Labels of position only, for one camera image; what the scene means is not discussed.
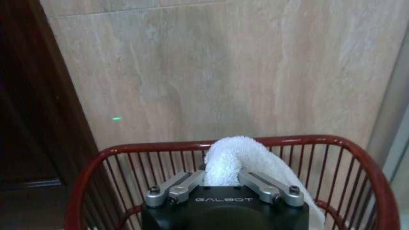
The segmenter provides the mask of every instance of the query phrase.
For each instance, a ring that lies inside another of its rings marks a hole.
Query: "red wire basket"
[[[387,180],[363,149],[342,137],[255,138],[287,163],[324,213],[324,229],[399,229]],[[197,170],[214,141],[127,144],[95,155],[69,198],[65,230],[141,229],[147,188]]]

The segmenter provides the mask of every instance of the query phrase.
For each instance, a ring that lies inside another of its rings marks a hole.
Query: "screw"
[[[177,198],[174,198],[174,197],[169,197],[169,204],[173,206],[173,205],[175,205],[177,204]]]
[[[158,187],[157,185],[151,186],[151,187],[149,188],[149,192],[150,192],[151,194],[158,194],[158,193],[159,193],[159,187]]]
[[[288,193],[294,194],[294,195],[298,195],[299,194],[298,186],[294,186],[294,185],[288,186]]]

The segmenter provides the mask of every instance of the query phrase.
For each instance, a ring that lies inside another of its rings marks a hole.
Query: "basket rim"
[[[265,137],[254,138],[254,140],[262,143],[265,146],[331,144],[344,148],[359,162],[371,184],[376,203],[376,229],[399,229],[396,204],[388,182],[376,163],[366,151],[352,141],[334,135]],[[109,156],[131,152],[206,150],[213,143],[214,140],[123,144],[101,150],[99,153],[93,156],[77,177],[66,207],[65,230],[79,230],[82,227],[81,205],[83,202],[83,193],[86,191],[87,182],[90,176],[93,175],[94,169]]]

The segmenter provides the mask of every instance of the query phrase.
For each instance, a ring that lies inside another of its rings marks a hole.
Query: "beige wall tile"
[[[39,0],[47,17],[113,12],[157,6],[158,0]]]
[[[364,146],[407,3],[363,3],[239,1],[50,19],[99,149],[307,133]]]
[[[186,4],[197,4],[197,3],[213,3],[222,2],[227,0],[158,0],[159,6],[179,6]]]

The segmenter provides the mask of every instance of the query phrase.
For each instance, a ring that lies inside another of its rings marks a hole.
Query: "white towel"
[[[283,183],[295,185],[303,193],[308,205],[308,229],[323,229],[323,214],[312,202],[303,185],[285,162],[271,154],[265,146],[247,137],[237,136],[218,140],[210,147],[205,159],[205,186],[238,185],[237,175],[241,169],[261,172]]]

